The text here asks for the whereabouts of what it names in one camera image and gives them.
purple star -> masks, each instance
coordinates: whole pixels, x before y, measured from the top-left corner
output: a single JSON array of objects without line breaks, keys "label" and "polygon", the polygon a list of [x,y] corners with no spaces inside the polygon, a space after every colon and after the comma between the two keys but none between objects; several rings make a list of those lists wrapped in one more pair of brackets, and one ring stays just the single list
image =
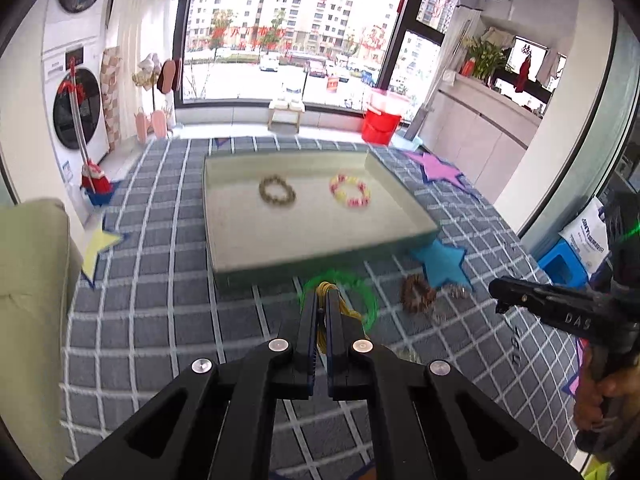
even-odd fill
[{"label": "purple star", "polygon": [[418,155],[414,152],[404,152],[404,154],[422,166],[427,182],[446,180],[458,189],[469,192],[469,188],[464,186],[458,179],[462,175],[458,168],[444,164],[437,156],[431,155],[431,153]]}]

white tray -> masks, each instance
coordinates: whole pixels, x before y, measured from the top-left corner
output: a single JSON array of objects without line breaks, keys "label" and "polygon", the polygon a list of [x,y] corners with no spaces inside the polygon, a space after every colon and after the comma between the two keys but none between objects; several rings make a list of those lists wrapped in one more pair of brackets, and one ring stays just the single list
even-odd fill
[{"label": "white tray", "polygon": [[[337,173],[363,180],[368,206],[348,208],[329,190]],[[279,174],[296,191],[289,206],[267,204],[260,181]],[[278,193],[277,186],[270,192]],[[358,196],[354,188],[347,192]],[[216,283],[235,286],[418,248],[437,224],[377,158],[359,152],[270,152],[210,156],[204,168],[207,240]]]}]

blue stool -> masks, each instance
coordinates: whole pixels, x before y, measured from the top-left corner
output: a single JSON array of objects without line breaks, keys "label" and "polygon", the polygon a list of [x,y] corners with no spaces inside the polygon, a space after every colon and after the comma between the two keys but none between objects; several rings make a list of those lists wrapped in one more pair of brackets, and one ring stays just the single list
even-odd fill
[{"label": "blue stool", "polygon": [[554,285],[582,288],[589,280],[578,256],[562,239],[540,258],[538,265],[548,274]]}]

potted plant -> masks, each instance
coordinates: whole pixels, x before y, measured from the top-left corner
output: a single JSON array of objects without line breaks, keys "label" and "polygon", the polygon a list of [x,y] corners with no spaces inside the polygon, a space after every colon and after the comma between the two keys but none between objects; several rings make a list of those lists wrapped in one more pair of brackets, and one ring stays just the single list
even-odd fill
[{"label": "potted plant", "polygon": [[480,38],[466,38],[463,40],[469,58],[476,60],[472,76],[489,84],[490,77],[495,69],[503,68],[507,64],[507,58],[502,49],[487,40]]}]

washing machine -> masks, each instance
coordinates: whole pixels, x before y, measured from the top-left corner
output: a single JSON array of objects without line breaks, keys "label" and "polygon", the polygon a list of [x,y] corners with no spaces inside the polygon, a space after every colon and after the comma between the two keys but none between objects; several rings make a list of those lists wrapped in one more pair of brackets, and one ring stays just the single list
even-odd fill
[{"label": "washing machine", "polygon": [[80,189],[82,156],[71,117],[69,94],[61,86],[76,60],[77,82],[86,98],[80,105],[89,158],[100,160],[109,151],[100,95],[100,65],[105,48],[109,0],[49,0],[42,44],[42,79],[49,134],[60,175],[81,222],[92,212]]}]

